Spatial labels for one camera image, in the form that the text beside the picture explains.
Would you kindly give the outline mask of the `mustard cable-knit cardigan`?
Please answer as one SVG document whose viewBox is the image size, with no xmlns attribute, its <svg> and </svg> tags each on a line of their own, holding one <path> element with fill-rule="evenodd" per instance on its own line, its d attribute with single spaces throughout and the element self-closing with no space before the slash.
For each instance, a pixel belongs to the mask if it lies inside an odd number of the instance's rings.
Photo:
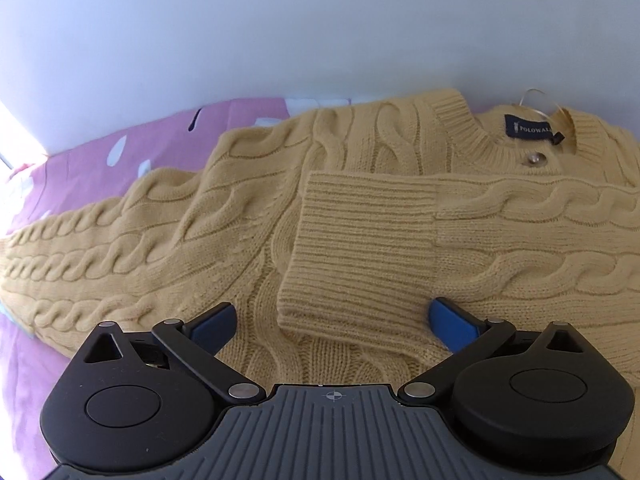
<svg viewBox="0 0 640 480">
<path fill-rule="evenodd" d="M 224 362 L 264 386 L 389 380 L 440 362 L 427 301 L 540 330 L 571 322 L 639 380 L 639 143 L 518 105 L 474 114 L 454 90 L 310 110 L 226 132 L 198 172 L 157 169 L 14 234 L 1 298 L 64 353 L 97 322 L 148 328 L 228 300 Z"/>
</svg>

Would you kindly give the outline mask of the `pink printed bed sheet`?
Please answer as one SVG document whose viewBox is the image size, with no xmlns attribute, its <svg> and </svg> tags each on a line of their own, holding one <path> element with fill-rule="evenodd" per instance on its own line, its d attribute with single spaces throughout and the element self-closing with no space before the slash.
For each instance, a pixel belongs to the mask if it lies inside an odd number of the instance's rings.
<svg viewBox="0 0 640 480">
<path fill-rule="evenodd" d="M 121 196 L 153 169 L 196 171 L 226 131 L 272 126 L 316 100 L 240 99 L 117 131 L 51 156 L 1 180 L 1 232 Z M 66 358 L 1 315 L 1 475 L 40 479 L 53 467 L 39 429 L 42 404 Z"/>
</svg>

